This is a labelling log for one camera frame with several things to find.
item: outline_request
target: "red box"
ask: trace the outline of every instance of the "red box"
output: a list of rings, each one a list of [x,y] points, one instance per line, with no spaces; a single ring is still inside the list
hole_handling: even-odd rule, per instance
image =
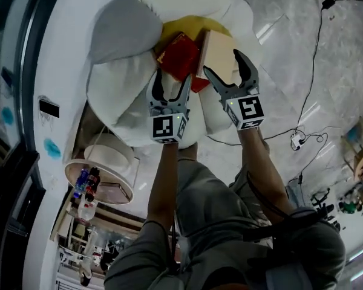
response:
[[[189,73],[196,74],[200,50],[193,40],[180,33],[159,55],[161,69],[182,82]]]
[[[201,79],[201,78],[197,77],[196,74],[192,75],[191,90],[193,92],[198,93],[199,91],[201,91],[203,88],[207,87],[208,85],[210,85],[209,80]]]

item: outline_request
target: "marble floor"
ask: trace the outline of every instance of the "marble floor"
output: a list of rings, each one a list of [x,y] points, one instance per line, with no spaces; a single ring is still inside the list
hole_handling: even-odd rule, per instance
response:
[[[259,73],[266,120],[261,129],[264,137],[271,137],[297,124],[310,86],[323,0],[246,1],[253,10],[253,29],[264,51]],[[318,154],[323,143],[315,137],[297,152],[290,148],[290,133],[268,141],[271,158],[285,183],[315,158],[303,173],[305,196],[328,186],[333,186],[338,196],[353,186],[352,173],[342,159],[340,137],[363,116],[363,2],[337,2],[323,11],[322,18],[315,80],[300,124],[307,134],[327,132],[327,142]],[[239,143],[234,129],[215,138]],[[148,146],[136,152],[140,158],[136,203],[124,210],[145,217],[160,148]],[[199,143],[200,161],[225,183],[230,183],[239,171],[240,155],[238,146],[215,143],[209,138]]]

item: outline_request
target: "gray shirt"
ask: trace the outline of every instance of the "gray shirt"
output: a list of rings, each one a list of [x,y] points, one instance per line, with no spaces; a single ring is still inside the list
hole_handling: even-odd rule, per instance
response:
[[[231,238],[195,256],[186,269],[171,276],[168,236],[160,224],[149,221],[144,224],[136,241],[122,251],[111,265],[105,278],[105,289],[200,290],[211,273],[220,268],[233,268],[240,272],[249,288],[255,290],[282,289],[280,285],[283,284],[296,285],[292,289],[301,289],[298,286],[301,284],[302,289],[309,289],[306,282],[301,281],[304,275],[308,276],[313,289],[333,289],[336,286],[345,263],[345,248],[333,226],[319,221],[285,234],[281,243],[291,250],[297,262],[273,270],[274,274],[264,271],[256,274],[258,271],[248,261],[265,258],[269,247]]]

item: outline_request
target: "bottle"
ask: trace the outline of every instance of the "bottle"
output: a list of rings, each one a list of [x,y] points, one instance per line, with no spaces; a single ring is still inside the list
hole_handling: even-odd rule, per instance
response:
[[[87,178],[89,176],[89,171],[87,169],[82,169],[80,171],[80,175],[77,178],[75,183],[75,191],[74,191],[74,198],[79,198],[79,195],[85,191]]]
[[[100,182],[99,169],[96,167],[91,168],[90,174],[86,183],[85,198],[88,202],[94,201],[94,196],[97,192],[97,187]]]
[[[85,196],[82,195],[78,206],[78,217],[89,221],[96,215],[97,201],[87,201]]]

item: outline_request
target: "yellow pillow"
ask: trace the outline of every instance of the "yellow pillow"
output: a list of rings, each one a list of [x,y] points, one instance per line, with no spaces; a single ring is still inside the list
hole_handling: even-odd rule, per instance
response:
[[[153,48],[156,56],[158,56],[166,46],[171,43],[180,32],[184,32],[190,39],[192,39],[198,48],[201,50],[206,31],[214,30],[231,36],[229,30],[217,21],[201,16],[189,15],[176,21],[166,22],[163,25],[163,32],[160,40]]]

